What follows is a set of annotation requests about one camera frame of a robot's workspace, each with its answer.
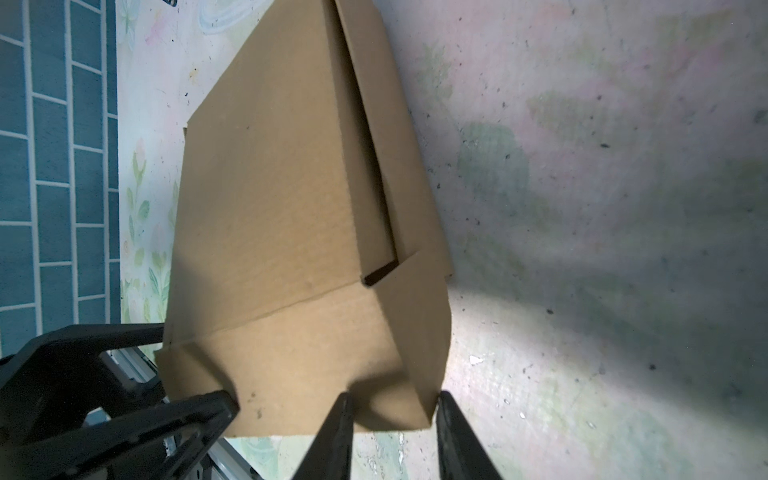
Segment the brown cardboard box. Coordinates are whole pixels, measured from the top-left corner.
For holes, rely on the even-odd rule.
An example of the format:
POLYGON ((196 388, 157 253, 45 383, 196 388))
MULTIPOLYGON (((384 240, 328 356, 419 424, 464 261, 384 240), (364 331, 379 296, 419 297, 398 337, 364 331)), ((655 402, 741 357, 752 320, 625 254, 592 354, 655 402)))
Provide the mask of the brown cardboard box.
POLYGON ((232 437, 432 423, 452 263, 378 9, 276 1, 187 123, 169 398, 225 390, 232 437))

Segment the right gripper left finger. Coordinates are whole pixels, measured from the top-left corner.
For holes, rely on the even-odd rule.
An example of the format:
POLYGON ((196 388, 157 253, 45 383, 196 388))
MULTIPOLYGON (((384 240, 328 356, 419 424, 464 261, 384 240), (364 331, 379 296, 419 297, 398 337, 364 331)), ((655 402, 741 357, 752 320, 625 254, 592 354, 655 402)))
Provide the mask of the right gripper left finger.
POLYGON ((293 480, 349 480, 354 432, 354 402, 342 392, 294 473, 293 480))

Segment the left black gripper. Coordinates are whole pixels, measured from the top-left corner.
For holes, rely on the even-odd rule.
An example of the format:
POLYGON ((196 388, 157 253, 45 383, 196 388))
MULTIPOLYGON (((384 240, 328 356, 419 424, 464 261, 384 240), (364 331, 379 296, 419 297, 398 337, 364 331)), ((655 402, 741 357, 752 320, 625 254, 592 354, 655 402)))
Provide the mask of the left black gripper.
POLYGON ((1 477, 185 478, 239 406, 223 390, 162 402, 156 370, 130 347, 163 332, 162 323, 71 325, 3 358, 1 477), (83 427, 98 409, 112 419, 83 427))

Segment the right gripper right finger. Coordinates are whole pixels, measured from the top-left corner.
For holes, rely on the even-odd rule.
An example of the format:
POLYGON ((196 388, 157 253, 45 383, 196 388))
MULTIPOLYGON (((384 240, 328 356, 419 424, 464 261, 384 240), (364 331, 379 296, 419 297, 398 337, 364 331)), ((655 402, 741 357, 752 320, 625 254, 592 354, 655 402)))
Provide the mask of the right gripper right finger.
POLYGON ((450 392, 440 392, 436 412, 439 475, 441 480, 501 480, 450 392))

